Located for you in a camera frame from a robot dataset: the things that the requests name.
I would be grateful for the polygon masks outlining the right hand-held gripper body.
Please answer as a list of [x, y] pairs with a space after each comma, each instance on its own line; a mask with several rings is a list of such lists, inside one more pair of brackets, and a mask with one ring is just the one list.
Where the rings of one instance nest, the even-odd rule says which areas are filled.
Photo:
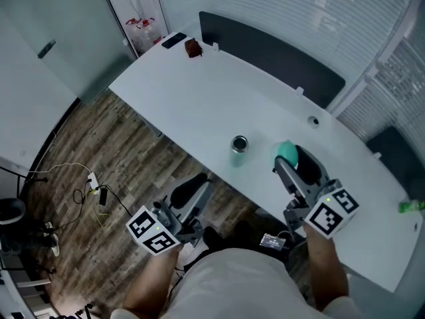
[[297, 190], [284, 210], [291, 232], [308, 224], [326, 239], [340, 231], [359, 210], [359, 204], [339, 179]]

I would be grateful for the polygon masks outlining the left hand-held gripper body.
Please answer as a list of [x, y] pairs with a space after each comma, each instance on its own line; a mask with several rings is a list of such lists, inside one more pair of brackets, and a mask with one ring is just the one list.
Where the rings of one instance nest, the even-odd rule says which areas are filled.
[[144, 205], [127, 222], [127, 230], [132, 239], [153, 256], [187, 243], [195, 247], [204, 232], [200, 215], [182, 223], [181, 209], [165, 201]]

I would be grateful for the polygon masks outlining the teal round disc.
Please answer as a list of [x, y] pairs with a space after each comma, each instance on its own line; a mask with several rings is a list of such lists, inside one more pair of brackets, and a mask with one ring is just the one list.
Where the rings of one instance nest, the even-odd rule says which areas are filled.
[[279, 156], [287, 160], [292, 167], [296, 168], [298, 166], [298, 149], [290, 140], [279, 142], [274, 146], [272, 160], [274, 161]]

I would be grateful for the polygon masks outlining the person's left forearm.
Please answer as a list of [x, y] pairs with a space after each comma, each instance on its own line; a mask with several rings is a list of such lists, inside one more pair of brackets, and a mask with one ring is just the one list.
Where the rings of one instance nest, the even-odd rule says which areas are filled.
[[171, 279], [183, 245], [149, 258], [141, 274], [130, 286], [122, 308], [140, 319], [158, 319], [165, 305]]

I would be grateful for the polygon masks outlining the person's left leg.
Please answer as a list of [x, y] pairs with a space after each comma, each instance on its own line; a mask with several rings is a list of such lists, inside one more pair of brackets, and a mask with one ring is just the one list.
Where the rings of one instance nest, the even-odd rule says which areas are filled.
[[203, 232], [203, 242], [207, 246], [206, 254], [215, 253], [232, 247], [228, 239], [221, 237], [212, 227], [206, 227]]

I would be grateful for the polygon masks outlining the person's leg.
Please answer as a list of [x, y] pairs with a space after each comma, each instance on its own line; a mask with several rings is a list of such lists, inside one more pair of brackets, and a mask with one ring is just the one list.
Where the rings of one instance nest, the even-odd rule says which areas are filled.
[[260, 244], [260, 235], [247, 221], [239, 221], [233, 230], [233, 242], [238, 247], [256, 247]]
[[203, 232], [203, 242], [207, 246], [206, 254], [215, 253], [232, 247], [228, 239], [221, 237], [212, 227], [206, 227]]

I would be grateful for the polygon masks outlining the person's right leg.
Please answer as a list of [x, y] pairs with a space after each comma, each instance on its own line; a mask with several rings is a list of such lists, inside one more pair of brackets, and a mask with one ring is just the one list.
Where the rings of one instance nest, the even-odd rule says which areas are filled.
[[247, 221], [239, 221], [233, 230], [233, 242], [238, 247], [256, 247], [260, 244], [260, 235]]

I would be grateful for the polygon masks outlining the white power strip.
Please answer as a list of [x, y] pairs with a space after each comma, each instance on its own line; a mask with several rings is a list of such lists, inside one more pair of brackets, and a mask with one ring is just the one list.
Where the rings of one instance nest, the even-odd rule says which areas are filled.
[[94, 172], [90, 173], [88, 175], [88, 182], [89, 182], [89, 190], [91, 194], [97, 195], [100, 192], [100, 184], [98, 183], [98, 179], [96, 177], [96, 174]]

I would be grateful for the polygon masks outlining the green plastic bottle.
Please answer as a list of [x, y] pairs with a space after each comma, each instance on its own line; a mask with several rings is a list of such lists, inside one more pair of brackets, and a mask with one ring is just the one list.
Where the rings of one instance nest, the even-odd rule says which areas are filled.
[[407, 202], [401, 202], [398, 205], [399, 213], [407, 213], [413, 211], [423, 211], [425, 210], [425, 201], [412, 200]]

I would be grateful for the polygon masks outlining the person's white shirt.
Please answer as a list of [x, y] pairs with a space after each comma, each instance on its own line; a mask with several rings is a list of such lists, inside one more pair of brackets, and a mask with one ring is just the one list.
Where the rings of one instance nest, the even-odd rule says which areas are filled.
[[[196, 262], [173, 292], [158, 319], [361, 319], [348, 296], [323, 311], [310, 306], [277, 259], [246, 249], [225, 249]], [[110, 319], [140, 319], [114, 310]]]

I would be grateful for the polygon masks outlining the white window blinds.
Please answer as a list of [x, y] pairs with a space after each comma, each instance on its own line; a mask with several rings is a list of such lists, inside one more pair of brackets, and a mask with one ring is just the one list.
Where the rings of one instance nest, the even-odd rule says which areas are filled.
[[245, 23], [313, 56], [347, 82], [370, 65], [410, 0], [160, 0], [172, 31], [194, 33], [201, 11]]
[[424, 144], [425, 40], [403, 40], [338, 119], [364, 141], [394, 126]]

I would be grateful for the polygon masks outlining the grey round studio lamp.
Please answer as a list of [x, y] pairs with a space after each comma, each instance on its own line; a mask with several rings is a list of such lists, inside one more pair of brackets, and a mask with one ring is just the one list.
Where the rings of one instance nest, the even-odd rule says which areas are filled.
[[20, 199], [0, 199], [0, 225], [16, 223], [23, 218], [25, 210], [25, 204]]

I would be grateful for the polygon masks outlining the dark red wallet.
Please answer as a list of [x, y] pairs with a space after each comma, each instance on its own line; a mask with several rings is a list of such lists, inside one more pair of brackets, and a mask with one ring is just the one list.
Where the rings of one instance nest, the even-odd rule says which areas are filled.
[[203, 54], [203, 49], [196, 39], [185, 41], [185, 50], [189, 58], [195, 58]]

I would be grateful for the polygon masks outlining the black smartphone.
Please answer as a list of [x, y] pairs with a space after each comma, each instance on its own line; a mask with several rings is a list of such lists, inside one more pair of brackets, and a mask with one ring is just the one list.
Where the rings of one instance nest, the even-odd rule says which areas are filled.
[[177, 33], [173, 35], [172, 37], [170, 37], [169, 39], [167, 39], [166, 41], [163, 41], [161, 43], [161, 46], [164, 47], [165, 49], [170, 49], [171, 47], [174, 47], [176, 44], [180, 43], [186, 38], [187, 38], [186, 34]]

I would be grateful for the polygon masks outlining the white water dispenser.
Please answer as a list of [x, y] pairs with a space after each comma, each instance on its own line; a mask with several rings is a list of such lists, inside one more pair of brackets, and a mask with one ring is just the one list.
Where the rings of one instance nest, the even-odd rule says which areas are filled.
[[157, 19], [157, 7], [154, 0], [138, 0], [144, 19]]

